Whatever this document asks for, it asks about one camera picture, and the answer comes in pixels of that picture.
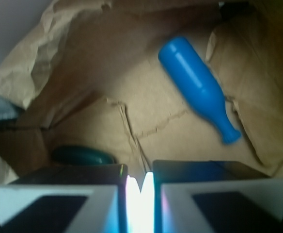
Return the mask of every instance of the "blue bottle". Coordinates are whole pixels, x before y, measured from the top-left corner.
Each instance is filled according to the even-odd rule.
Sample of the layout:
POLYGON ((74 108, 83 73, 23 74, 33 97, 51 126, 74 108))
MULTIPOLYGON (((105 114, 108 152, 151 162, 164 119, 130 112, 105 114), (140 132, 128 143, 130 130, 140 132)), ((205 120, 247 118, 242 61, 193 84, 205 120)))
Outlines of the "blue bottle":
POLYGON ((228 119, 223 91, 188 40, 174 38, 158 58, 191 108, 216 126, 225 144, 236 142, 241 133, 228 119))

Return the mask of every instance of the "brown paper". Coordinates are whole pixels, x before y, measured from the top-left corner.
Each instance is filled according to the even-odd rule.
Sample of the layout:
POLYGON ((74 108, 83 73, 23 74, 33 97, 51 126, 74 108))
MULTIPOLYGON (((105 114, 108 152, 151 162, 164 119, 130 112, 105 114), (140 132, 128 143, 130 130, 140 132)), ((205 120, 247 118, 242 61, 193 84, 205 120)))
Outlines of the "brown paper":
POLYGON ((107 152, 117 163, 126 164, 129 175, 142 185, 145 175, 143 160, 131 135, 123 103, 100 98, 45 132, 44 138, 50 153, 62 145, 107 152))
POLYGON ((258 2, 261 15, 236 17, 210 37, 207 59, 234 103, 227 102, 229 118, 243 133, 225 146, 157 60, 176 35, 204 58, 221 20, 217 3, 197 2, 54 1, 0 67, 0 94, 27 108, 16 131, 0 133, 0 156, 22 175, 51 165, 60 145, 93 147, 128 164, 139 184, 155 159, 236 160, 283 175, 283 44, 262 17, 283 25, 273 18, 283 16, 258 2))
POLYGON ((54 0, 43 13, 40 23, 2 62, 0 95, 27 109, 40 94, 61 59, 61 50, 72 19, 81 11, 87 11, 88 16, 95 16, 102 12, 103 4, 103 0, 54 0))
POLYGON ((258 12, 212 33, 207 60, 266 166, 283 160, 283 34, 258 12))
POLYGON ((17 125, 49 128, 57 123, 57 112, 80 93, 105 91, 107 85, 118 88, 124 76, 145 74, 153 63, 159 65, 157 51, 173 33, 193 20, 207 20, 206 12, 213 9, 187 7, 136 15, 107 8, 95 18, 83 12, 71 23, 63 59, 17 125))
POLYGON ((51 164, 39 129, 0 132, 0 156, 18 176, 51 164))

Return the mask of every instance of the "bright light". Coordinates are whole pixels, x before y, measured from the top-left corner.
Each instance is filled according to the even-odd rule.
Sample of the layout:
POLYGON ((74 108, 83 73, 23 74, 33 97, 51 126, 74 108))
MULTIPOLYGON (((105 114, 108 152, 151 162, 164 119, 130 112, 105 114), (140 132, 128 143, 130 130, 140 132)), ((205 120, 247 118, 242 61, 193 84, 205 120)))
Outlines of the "bright light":
POLYGON ((148 172, 141 192, 135 178, 127 176, 126 211, 128 232, 153 233, 154 231, 154 182, 153 173, 148 172))
POLYGON ((155 217, 155 187, 153 180, 153 173, 147 172, 141 188, 141 214, 143 216, 142 231, 153 233, 154 232, 154 217, 155 217))
POLYGON ((126 180, 126 215, 129 233, 138 233, 139 209, 141 204, 141 192, 134 177, 127 176, 126 180))

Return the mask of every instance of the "crumpled paper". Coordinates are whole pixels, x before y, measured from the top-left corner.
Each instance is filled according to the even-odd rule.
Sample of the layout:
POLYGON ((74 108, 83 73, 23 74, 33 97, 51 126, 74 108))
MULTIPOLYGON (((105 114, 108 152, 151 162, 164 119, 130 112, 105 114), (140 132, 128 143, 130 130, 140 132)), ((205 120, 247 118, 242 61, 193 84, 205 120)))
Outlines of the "crumpled paper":
MULTIPOLYGON (((283 2, 277 1, 276 6, 283 11, 283 2)), ((272 23, 260 12, 247 10, 218 26, 207 49, 206 60, 225 95, 233 101, 259 159, 266 166, 280 163, 283 161, 282 23, 272 23)))

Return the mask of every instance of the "dark green object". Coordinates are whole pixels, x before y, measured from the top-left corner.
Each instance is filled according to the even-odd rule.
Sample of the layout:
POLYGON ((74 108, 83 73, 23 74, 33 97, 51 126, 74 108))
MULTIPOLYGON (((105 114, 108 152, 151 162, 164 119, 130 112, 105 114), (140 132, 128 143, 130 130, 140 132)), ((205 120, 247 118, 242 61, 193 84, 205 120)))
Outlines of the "dark green object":
POLYGON ((105 152, 82 146, 61 146, 51 155, 56 162, 67 165, 115 164, 114 158, 105 152))

